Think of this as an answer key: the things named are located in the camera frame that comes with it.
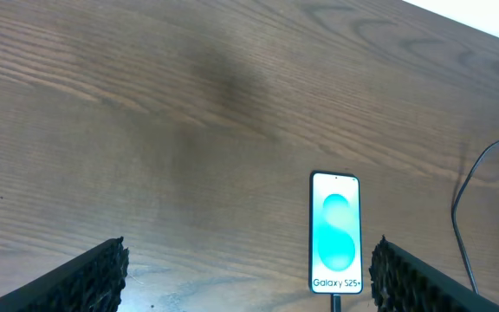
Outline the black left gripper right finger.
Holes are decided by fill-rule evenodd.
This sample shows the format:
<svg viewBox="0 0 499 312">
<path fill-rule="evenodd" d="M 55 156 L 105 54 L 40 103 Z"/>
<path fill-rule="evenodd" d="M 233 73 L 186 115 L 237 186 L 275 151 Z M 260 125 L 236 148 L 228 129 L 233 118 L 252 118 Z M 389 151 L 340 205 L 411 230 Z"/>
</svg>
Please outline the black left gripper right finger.
<svg viewBox="0 0 499 312">
<path fill-rule="evenodd" d="M 498 304 L 384 238 L 372 252 L 369 272 L 379 311 L 499 312 Z"/>
</svg>

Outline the blue Galaxy smartphone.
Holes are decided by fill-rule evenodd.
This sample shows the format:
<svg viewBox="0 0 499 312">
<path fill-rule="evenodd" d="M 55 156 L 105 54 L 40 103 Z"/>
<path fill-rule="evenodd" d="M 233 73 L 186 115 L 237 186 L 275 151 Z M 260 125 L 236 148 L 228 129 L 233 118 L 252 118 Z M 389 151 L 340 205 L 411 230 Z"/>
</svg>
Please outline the blue Galaxy smartphone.
<svg viewBox="0 0 499 312">
<path fill-rule="evenodd" d="M 308 284 L 315 294 L 359 294 L 364 288 L 360 181 L 314 170 L 309 178 Z"/>
</svg>

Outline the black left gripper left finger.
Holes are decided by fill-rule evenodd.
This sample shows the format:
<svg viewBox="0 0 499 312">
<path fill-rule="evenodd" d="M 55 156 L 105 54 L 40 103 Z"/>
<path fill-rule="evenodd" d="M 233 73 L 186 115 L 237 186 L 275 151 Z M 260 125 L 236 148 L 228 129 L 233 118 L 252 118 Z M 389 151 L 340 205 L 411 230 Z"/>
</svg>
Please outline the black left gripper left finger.
<svg viewBox="0 0 499 312">
<path fill-rule="evenodd" d="M 0 312 L 116 312 L 129 250 L 111 238 L 0 297 Z"/>
</svg>

